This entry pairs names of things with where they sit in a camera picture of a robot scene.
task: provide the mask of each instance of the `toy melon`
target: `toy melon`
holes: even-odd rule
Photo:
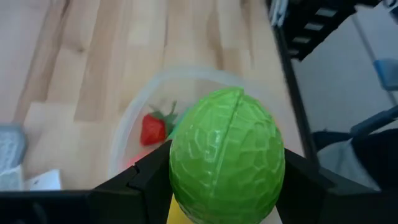
[[[260,223],[282,188],[284,146],[271,115],[241,88],[210,93],[179,124],[170,183],[194,223]]]

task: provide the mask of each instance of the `wooden tabletop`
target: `wooden tabletop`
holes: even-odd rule
[[[157,72],[229,71],[278,101],[285,146],[303,154],[262,0],[0,0],[0,122],[23,125],[27,178],[64,189],[108,178],[120,117]]]

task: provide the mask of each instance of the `strawberry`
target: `strawberry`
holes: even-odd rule
[[[167,136],[173,131],[173,122],[177,117],[177,114],[174,114],[175,105],[176,102],[174,101],[172,111],[167,116],[151,106],[154,112],[146,114],[142,119],[140,142],[143,146],[162,143],[166,140]]]

